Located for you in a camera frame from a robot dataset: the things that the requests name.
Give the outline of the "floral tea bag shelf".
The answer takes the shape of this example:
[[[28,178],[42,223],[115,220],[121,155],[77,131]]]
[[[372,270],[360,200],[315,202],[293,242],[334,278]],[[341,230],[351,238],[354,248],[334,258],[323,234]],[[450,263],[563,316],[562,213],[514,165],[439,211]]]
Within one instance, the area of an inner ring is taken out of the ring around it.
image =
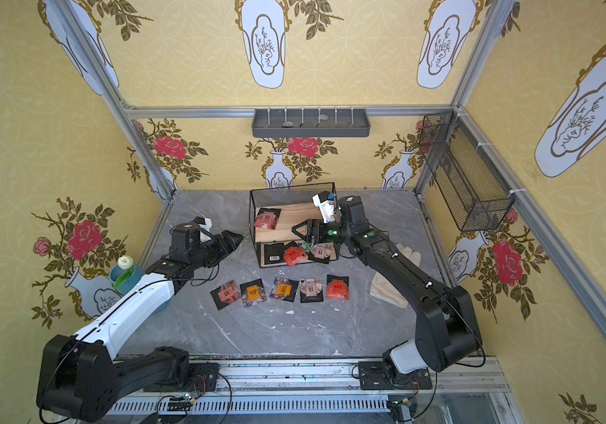
[[[335,249],[332,243],[321,243],[312,245],[307,256],[310,261],[315,263],[328,264],[334,253]]]

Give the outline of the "red tea bag shelf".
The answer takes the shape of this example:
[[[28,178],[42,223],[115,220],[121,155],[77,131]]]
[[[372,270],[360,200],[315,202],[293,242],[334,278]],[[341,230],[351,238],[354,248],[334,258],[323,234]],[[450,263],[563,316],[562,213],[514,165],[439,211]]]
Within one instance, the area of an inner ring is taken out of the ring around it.
[[[308,255],[300,247],[287,247],[284,251],[283,259],[288,266],[293,267],[307,261]]]

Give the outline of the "pink label tea bag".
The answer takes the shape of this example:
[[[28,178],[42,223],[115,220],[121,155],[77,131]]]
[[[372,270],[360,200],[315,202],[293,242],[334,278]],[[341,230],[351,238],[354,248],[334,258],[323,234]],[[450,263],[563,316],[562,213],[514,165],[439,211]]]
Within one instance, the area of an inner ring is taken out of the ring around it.
[[[216,289],[212,290],[210,294],[217,310],[222,310],[241,300],[241,291],[234,280],[221,284],[216,287]]]

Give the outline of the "beige floral tea bag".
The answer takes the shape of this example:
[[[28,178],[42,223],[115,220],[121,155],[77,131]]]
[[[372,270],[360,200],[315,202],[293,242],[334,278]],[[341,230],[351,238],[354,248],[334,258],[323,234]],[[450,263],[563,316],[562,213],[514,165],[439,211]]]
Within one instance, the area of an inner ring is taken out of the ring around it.
[[[323,284],[319,278],[303,279],[299,283],[300,302],[323,302]]]

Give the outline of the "orange label tea bag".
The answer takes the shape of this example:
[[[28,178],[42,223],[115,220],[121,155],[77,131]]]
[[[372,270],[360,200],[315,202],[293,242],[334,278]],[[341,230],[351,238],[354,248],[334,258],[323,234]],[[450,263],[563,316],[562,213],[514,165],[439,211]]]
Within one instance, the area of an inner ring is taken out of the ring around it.
[[[273,300],[282,300],[294,302],[299,289],[299,280],[278,277],[274,284],[269,298]]]

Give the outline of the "red black tea bag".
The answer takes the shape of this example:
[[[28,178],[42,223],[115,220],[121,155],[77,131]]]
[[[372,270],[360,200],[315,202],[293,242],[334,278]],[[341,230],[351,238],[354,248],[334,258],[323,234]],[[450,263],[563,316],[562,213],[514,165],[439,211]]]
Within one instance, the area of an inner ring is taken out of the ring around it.
[[[327,298],[330,300],[350,300],[350,279],[327,275]]]

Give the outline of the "earl grey red tea bag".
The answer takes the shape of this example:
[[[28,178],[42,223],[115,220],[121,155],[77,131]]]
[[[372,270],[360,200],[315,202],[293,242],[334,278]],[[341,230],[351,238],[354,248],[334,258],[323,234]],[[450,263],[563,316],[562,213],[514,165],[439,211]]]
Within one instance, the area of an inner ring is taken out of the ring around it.
[[[275,230],[281,212],[280,208],[260,208],[256,213],[253,226],[256,229]]]

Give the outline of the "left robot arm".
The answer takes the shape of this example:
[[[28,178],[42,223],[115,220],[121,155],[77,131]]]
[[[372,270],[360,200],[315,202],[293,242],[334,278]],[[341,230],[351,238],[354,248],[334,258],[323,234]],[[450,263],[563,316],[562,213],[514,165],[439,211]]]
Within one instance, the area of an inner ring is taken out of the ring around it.
[[[36,405],[67,420],[94,423],[119,399],[151,386],[182,389],[191,381],[188,352],[170,346],[132,360],[117,355],[129,337],[189,284],[196,270],[213,269],[244,237],[213,234],[195,222],[171,231],[168,254],[104,314],[71,336],[57,335],[43,349]]]

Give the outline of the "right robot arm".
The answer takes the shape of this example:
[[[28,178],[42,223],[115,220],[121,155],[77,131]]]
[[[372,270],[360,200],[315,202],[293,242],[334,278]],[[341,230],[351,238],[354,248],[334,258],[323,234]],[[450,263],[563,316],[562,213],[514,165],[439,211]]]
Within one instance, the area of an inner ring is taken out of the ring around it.
[[[370,224],[359,196],[313,203],[321,219],[292,227],[307,243],[344,245],[351,255],[385,277],[416,314],[413,339],[384,353],[384,361],[400,375],[415,370],[441,372],[467,356],[483,352],[472,298],[461,286],[448,287],[403,255],[389,233]]]

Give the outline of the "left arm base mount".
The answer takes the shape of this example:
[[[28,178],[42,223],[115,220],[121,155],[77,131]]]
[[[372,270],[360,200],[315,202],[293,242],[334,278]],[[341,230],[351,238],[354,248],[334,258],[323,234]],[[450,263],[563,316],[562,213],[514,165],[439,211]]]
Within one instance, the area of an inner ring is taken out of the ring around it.
[[[216,390],[219,370],[220,365],[217,362],[188,363],[182,367],[179,376],[148,385],[143,392],[213,392]]]

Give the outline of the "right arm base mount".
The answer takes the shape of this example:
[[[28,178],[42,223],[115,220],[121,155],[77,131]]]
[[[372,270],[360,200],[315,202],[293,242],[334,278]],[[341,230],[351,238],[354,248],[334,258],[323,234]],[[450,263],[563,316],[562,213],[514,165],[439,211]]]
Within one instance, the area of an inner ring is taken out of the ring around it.
[[[352,369],[352,376],[359,380],[361,390],[430,390],[433,388],[427,369],[417,369],[408,374],[399,373],[385,361],[363,361]]]

